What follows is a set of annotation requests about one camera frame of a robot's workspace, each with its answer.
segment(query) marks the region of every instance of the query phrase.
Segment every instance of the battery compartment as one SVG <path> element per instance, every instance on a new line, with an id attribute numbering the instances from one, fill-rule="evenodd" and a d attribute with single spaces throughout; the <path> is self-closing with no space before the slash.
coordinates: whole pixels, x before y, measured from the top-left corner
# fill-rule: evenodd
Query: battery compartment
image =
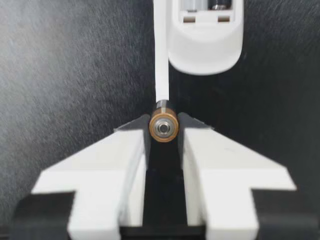
<path id="1" fill-rule="evenodd" d="M 213 0 L 179 0 L 179 20 L 181 23 L 190 25 L 217 25 L 229 24 L 235 19 L 233 1 L 227 5 L 216 5 Z"/>

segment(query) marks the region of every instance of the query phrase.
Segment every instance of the battery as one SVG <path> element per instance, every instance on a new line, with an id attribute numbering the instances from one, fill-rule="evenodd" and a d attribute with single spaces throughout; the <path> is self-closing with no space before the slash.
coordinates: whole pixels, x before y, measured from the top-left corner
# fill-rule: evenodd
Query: battery
<path id="1" fill-rule="evenodd" d="M 168 143 L 176 138 L 179 122 L 173 105 L 168 100 L 156 103 L 149 122 L 150 135 L 160 143 Z"/>

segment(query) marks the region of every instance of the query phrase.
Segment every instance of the metal contact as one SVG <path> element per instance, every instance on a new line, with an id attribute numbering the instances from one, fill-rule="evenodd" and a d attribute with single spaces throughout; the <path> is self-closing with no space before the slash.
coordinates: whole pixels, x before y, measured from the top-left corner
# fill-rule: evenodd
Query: metal contact
<path id="1" fill-rule="evenodd" d="M 175 126 L 168 118 L 159 118 L 155 121 L 154 132 L 159 138 L 169 138 L 174 133 Z"/>

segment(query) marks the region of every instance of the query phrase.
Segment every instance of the gray textured surface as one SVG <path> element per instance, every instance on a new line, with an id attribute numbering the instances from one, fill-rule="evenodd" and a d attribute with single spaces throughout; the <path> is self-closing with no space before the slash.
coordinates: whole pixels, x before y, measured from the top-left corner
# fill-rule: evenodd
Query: gray textured surface
<path id="1" fill-rule="evenodd" d="M 245 0 L 241 58 L 178 111 L 286 164 L 320 213 L 319 0 Z M 41 169 L 151 110 L 150 0 L 0 1 L 0 225 Z"/>
<path id="2" fill-rule="evenodd" d="M 152 108 L 152 2 L 0 1 L 0 224 L 41 169 Z"/>

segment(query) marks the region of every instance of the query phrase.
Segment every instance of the white plastic part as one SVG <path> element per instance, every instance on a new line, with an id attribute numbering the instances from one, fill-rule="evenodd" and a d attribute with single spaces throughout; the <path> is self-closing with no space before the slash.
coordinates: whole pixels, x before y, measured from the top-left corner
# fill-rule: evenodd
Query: white plastic part
<path id="1" fill-rule="evenodd" d="M 208 0 L 181 0 L 181 9 L 184 11 L 208 10 Z"/>
<path id="2" fill-rule="evenodd" d="M 155 101 L 169 100 L 167 0 L 153 0 Z"/>
<path id="3" fill-rule="evenodd" d="M 184 130 L 183 172 L 188 224 L 207 240 L 256 239 L 252 189 L 296 190 L 284 166 L 211 128 Z"/>
<path id="4" fill-rule="evenodd" d="M 44 170 L 32 193 L 75 191 L 72 240 L 120 240 L 120 225 L 142 225 L 145 170 L 143 130 L 119 130 Z"/>
<path id="5" fill-rule="evenodd" d="M 233 0 L 229 10 L 200 7 L 197 12 L 186 11 L 185 0 L 160 1 L 167 2 L 166 44 L 169 60 L 177 70 L 211 75 L 236 64 L 243 44 L 243 0 Z"/>

